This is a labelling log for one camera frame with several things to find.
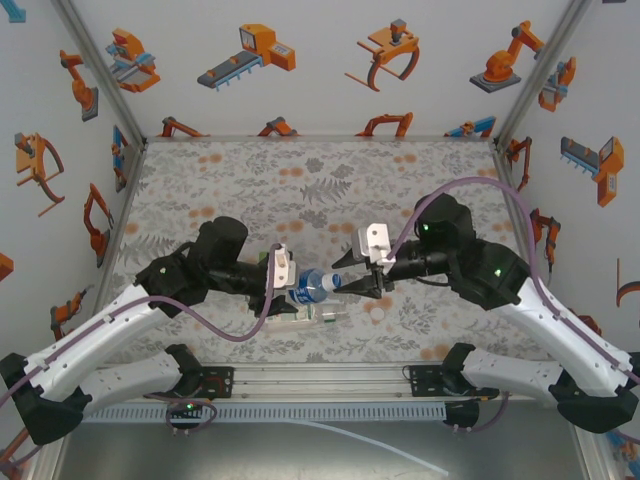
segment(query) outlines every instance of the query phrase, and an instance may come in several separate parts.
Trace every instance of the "blue bottle label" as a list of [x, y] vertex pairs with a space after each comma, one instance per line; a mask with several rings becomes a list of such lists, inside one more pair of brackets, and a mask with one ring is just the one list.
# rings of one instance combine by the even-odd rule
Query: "blue bottle label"
[[315, 300], [311, 296], [311, 292], [307, 288], [307, 282], [309, 280], [309, 275], [313, 270], [307, 270], [306, 272], [302, 272], [300, 275], [300, 279], [298, 281], [298, 288], [294, 290], [289, 290], [289, 296], [291, 300], [301, 305], [306, 305], [309, 303], [315, 303]]

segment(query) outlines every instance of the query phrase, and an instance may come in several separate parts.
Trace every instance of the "metal floor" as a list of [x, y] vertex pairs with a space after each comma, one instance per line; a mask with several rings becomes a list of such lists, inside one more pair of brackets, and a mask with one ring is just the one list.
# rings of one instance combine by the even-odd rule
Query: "metal floor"
[[[497, 405], [483, 406], [485, 416]], [[173, 437], [163, 425], [81, 425], [58, 480], [578, 480], [586, 478], [574, 433], [555, 410], [512, 402], [489, 430], [454, 436], [440, 423], [333, 424], [441, 469], [333, 432], [290, 424], [218, 424]]]

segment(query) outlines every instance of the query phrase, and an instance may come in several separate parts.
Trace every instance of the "plastic water bottle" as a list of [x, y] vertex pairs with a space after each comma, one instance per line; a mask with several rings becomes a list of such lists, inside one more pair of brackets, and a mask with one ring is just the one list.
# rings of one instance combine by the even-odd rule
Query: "plastic water bottle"
[[340, 285], [342, 278], [337, 273], [327, 274], [319, 268], [312, 268], [300, 274], [298, 288], [289, 290], [289, 296], [301, 305], [320, 303], [327, 299], [329, 292], [333, 292]]

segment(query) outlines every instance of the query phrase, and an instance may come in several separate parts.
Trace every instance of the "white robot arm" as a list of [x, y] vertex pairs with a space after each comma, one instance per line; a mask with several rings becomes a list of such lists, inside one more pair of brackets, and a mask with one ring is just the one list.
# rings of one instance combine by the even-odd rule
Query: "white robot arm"
[[[352, 250], [333, 267], [366, 261], [371, 274], [336, 293], [380, 298], [395, 281], [445, 274], [447, 285], [461, 298], [517, 325], [555, 359], [519, 360], [458, 343], [442, 364], [449, 390], [460, 394], [496, 388], [527, 395], [556, 405], [567, 420], [595, 433], [631, 420], [638, 399], [624, 371], [636, 373], [637, 355], [599, 337], [543, 287], [560, 312], [554, 315], [535, 289], [529, 266], [506, 246], [477, 238], [469, 209], [453, 197], [437, 197], [419, 216], [414, 231], [419, 239], [404, 242], [392, 260], [380, 255], [390, 250], [386, 225], [354, 232]], [[619, 364], [612, 365], [605, 354]]]
[[[267, 274], [273, 289], [294, 287], [296, 264], [284, 245], [272, 249], [273, 259], [257, 265], [237, 261], [247, 235], [246, 227], [229, 217], [204, 223], [195, 242], [151, 262], [133, 285], [76, 330], [26, 358], [12, 353], [0, 360], [0, 374], [13, 390], [33, 442], [55, 441], [85, 416], [114, 403], [156, 392], [174, 397], [195, 393], [202, 367], [185, 345], [171, 345], [136, 363], [98, 368], [123, 346], [180, 313], [154, 297], [191, 306], [217, 290], [249, 297], [249, 308], [258, 314], [267, 302]], [[273, 271], [268, 272], [270, 263]], [[266, 315], [295, 311], [284, 300], [271, 299]]]

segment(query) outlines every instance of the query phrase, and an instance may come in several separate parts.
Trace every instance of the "black mounting bracket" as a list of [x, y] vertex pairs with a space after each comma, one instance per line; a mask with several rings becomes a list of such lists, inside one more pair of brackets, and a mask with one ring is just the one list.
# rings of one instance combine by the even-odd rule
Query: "black mounting bracket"
[[233, 392], [233, 367], [203, 367], [202, 387], [194, 398], [231, 398]]
[[411, 385], [411, 396], [429, 397], [487, 397], [496, 398], [500, 390], [496, 388], [471, 387], [463, 392], [454, 391], [447, 386], [441, 365], [407, 365], [408, 380]]

